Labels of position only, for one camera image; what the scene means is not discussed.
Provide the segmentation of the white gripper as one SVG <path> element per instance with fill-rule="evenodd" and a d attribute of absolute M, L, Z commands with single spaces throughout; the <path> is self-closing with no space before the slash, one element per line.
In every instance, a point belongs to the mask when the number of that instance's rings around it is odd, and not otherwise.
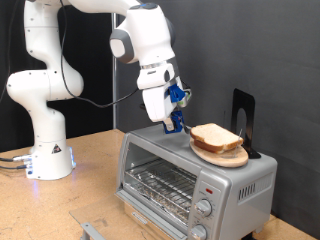
<path fill-rule="evenodd" d="M 171 80 L 162 86 L 144 89 L 142 97 L 151 121 L 159 122 L 166 119 L 166 129 L 173 131 L 175 126 L 169 115 L 182 99 L 182 83 L 180 78 Z"/>

